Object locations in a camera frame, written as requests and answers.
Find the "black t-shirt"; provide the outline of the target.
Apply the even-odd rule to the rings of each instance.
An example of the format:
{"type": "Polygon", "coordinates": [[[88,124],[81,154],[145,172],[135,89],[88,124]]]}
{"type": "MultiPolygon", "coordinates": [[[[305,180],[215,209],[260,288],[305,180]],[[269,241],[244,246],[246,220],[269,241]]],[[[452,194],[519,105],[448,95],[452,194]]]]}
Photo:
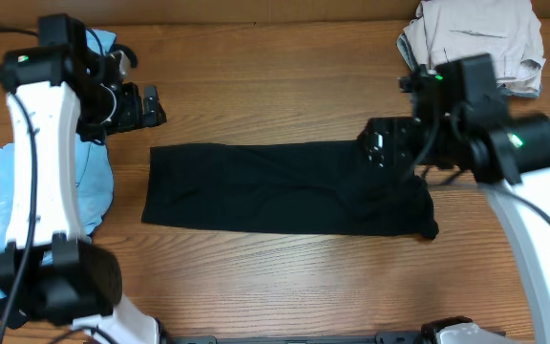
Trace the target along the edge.
{"type": "Polygon", "coordinates": [[[426,183],[400,182],[355,141],[154,147],[141,220],[274,234],[432,240],[439,232],[426,183]]]}

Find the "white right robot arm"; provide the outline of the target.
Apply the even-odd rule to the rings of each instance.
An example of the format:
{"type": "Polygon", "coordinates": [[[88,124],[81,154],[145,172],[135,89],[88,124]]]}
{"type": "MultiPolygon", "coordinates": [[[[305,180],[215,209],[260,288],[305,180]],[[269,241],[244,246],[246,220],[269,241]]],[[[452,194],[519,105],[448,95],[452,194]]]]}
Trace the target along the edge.
{"type": "Polygon", "coordinates": [[[505,231],[538,343],[550,343],[550,119],[512,118],[485,77],[408,76],[412,115],[376,118],[358,140],[376,167],[407,175],[418,165],[458,168],[478,188],[505,231]]]}

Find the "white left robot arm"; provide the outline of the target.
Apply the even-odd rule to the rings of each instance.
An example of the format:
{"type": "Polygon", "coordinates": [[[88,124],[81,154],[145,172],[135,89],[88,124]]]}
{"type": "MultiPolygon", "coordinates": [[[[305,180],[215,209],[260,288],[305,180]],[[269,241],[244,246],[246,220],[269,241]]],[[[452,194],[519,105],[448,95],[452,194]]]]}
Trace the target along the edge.
{"type": "Polygon", "coordinates": [[[93,245],[79,214],[75,140],[165,121],[154,87],[127,81],[125,48],[97,54],[69,44],[6,54],[0,82],[14,139],[11,220],[0,249],[7,311],[87,331],[102,343],[163,343],[157,319],[123,293],[113,253],[93,245]]]}

